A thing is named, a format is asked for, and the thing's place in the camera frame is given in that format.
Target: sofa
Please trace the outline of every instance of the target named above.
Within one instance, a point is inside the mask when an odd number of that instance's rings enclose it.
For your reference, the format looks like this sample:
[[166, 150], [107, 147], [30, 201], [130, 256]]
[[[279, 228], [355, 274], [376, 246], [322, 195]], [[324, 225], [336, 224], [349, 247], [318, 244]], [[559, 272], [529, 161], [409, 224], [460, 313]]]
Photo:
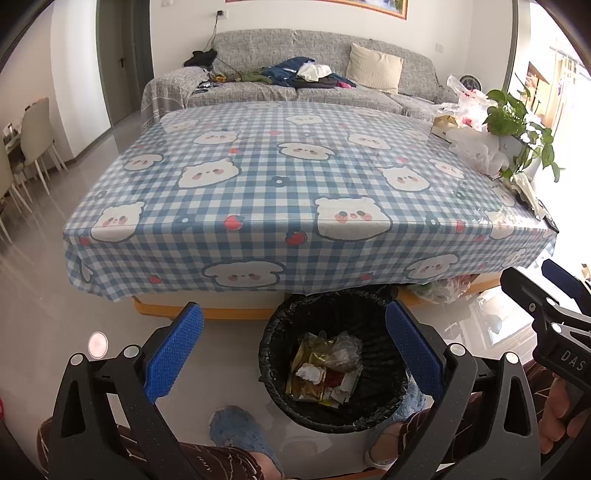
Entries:
[[234, 74], [272, 66], [296, 56], [307, 56], [345, 76], [352, 43], [404, 59], [398, 94], [361, 85], [353, 89], [295, 90], [247, 82], [225, 83], [206, 93], [193, 94], [194, 88], [203, 80], [204, 72], [198, 67], [189, 67], [190, 70], [176, 70], [148, 84], [142, 101], [142, 130], [174, 109], [230, 102], [338, 103], [398, 113], [428, 122], [436, 113], [433, 104], [457, 102], [457, 95], [439, 84], [429, 58], [383, 41], [338, 33], [284, 28], [220, 33], [215, 39], [217, 59], [213, 69], [216, 73]]

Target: tiled floor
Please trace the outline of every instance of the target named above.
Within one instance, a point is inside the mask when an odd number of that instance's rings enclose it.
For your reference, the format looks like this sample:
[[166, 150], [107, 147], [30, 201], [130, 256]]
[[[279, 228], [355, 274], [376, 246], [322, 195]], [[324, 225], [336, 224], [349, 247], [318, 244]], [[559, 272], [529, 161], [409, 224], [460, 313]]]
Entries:
[[[0, 397], [6, 422], [31, 458], [35, 433], [52, 414], [71, 354], [86, 352], [95, 331], [109, 338], [108, 356], [142, 344], [167, 321], [140, 316], [131, 301], [111, 303], [73, 288], [66, 275], [61, 232], [83, 195], [119, 152], [139, 134], [133, 115], [104, 136], [65, 173], [52, 172], [48, 197], [31, 183], [34, 213], [6, 213], [14, 244], [0, 242]], [[474, 355], [513, 350], [524, 360], [534, 347], [531, 321], [498, 290], [449, 306], [414, 309], [447, 341]], [[264, 322], [210, 322], [171, 394], [158, 407], [180, 440], [209, 444], [207, 424], [220, 406], [249, 410], [265, 429], [288, 476], [317, 478], [363, 469], [365, 434], [325, 435], [291, 422], [258, 382], [258, 343]], [[122, 420], [121, 407], [114, 405]]]

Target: pillow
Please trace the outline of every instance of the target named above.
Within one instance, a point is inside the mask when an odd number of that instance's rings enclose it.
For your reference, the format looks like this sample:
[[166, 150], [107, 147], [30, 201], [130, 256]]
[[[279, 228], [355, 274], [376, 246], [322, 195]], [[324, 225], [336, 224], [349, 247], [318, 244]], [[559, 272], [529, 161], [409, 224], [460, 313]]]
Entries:
[[386, 93], [398, 93], [403, 60], [353, 43], [346, 77]]

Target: metal screw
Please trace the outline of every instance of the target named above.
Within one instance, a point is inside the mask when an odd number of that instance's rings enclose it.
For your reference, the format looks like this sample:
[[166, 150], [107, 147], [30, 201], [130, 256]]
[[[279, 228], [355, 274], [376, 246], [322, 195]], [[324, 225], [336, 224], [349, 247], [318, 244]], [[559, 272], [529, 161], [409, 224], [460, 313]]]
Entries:
[[138, 353], [139, 353], [139, 348], [137, 345], [129, 345], [125, 350], [123, 350], [123, 354], [127, 358], [133, 358], [133, 357], [137, 356]]
[[82, 354], [77, 353], [75, 355], [72, 355], [72, 358], [70, 358], [70, 363], [72, 365], [80, 365], [82, 363], [82, 360], [84, 360], [84, 357], [82, 356]]
[[463, 356], [466, 354], [466, 349], [463, 345], [459, 343], [454, 343], [450, 348], [449, 351], [453, 353], [455, 356]]
[[519, 357], [518, 357], [518, 356], [517, 356], [515, 353], [513, 353], [513, 352], [508, 352], [508, 353], [505, 355], [505, 358], [507, 359], [507, 361], [508, 361], [510, 364], [513, 364], [513, 365], [515, 365], [515, 364], [519, 363]]

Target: hand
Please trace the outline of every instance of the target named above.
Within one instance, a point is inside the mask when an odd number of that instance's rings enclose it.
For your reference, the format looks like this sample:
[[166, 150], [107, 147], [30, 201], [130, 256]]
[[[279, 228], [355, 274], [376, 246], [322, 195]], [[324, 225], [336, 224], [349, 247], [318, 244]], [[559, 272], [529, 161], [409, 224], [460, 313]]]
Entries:
[[544, 414], [538, 425], [540, 450], [543, 454], [550, 453], [554, 448], [554, 443], [559, 442], [565, 434], [575, 438], [591, 413], [591, 409], [585, 410], [573, 418], [568, 426], [565, 426], [561, 419], [569, 410], [570, 399], [566, 391], [566, 380], [555, 376], [548, 399], [546, 399]]

